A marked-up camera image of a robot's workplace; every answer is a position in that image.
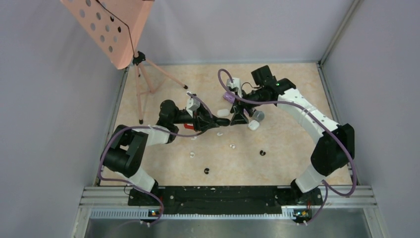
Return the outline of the purple glitter microphone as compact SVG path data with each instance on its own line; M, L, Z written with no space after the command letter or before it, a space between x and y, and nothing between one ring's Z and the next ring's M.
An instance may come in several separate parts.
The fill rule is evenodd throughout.
M225 92L223 94L223 98L228 101L231 104L234 104L235 102L235 98L233 96L231 96L230 94L228 94L227 92ZM257 110L256 108L251 108L252 110L252 118L258 122L264 120L265 118L265 114L262 111Z

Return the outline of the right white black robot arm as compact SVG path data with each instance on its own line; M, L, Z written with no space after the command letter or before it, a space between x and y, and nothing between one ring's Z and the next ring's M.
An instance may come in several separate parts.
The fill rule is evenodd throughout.
M248 122L253 109L273 104L287 112L312 138L315 149L305 171L291 182L290 197L304 204L311 192L325 179L347 164L354 164L355 130L350 124L340 125L313 106L288 78L276 79L269 66L252 71L256 89L246 93L241 80L228 75L225 90L234 97L231 124Z

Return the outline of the aluminium front rail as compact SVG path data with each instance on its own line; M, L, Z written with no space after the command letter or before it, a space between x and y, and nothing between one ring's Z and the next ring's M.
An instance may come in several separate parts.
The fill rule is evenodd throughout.
M359 185L344 196L346 185L320 186L294 195L289 186L163 186L153 198L129 186L96 186L83 190L72 236L82 238L89 219L153 220L280 220L301 224L323 211L361 209L369 234L386 238L370 186Z

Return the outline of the white oval earbud case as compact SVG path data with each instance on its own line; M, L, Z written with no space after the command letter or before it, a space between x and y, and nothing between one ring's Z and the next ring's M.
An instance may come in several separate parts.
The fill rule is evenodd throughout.
M224 118L230 115L230 110L229 109L220 109L216 112L216 115L218 117Z

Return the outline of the pink perforated music stand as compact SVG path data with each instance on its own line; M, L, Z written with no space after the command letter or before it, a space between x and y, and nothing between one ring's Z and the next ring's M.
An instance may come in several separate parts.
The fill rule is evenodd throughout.
M142 32L154 5L152 0L63 0L61 3L107 55L117 69L130 65L137 74L136 97L138 122L144 122L141 96L153 94L153 86L144 64L147 63L184 89L188 86L152 62L137 50Z

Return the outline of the red grid box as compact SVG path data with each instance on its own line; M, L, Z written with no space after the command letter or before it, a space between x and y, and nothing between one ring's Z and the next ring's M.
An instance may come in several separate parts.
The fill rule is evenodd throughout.
M194 125L193 124L185 123L183 125L184 125L184 128L185 129L194 130Z

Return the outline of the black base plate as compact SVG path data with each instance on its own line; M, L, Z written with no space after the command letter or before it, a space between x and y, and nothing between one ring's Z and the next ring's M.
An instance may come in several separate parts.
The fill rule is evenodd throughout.
M132 189L129 206L164 205L165 215L280 214L285 206L322 204L320 189L301 193L288 186L166 186L151 197Z

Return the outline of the white square earbud case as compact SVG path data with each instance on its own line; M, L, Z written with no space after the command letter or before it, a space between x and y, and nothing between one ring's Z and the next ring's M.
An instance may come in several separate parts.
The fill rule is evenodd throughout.
M251 131L255 131L259 128L260 123L257 120L252 120L248 123L248 129Z

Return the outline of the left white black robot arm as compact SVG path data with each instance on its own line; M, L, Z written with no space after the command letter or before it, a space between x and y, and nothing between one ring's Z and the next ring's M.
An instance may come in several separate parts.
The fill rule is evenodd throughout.
M178 125L190 127L200 135L205 131L228 126L230 120L208 112L195 98L180 109L172 100L164 100L159 107L158 121L154 126L131 128L119 125L103 152L103 166L120 175L123 181L141 189L140 199L147 205L158 201L158 182L141 167L145 148L169 144L178 137Z

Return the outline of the black earbud charging case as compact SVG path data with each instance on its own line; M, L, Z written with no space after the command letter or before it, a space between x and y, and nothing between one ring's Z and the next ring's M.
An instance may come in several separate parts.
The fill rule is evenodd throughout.
M218 118L216 119L216 123L219 126L230 126L230 120L226 118Z

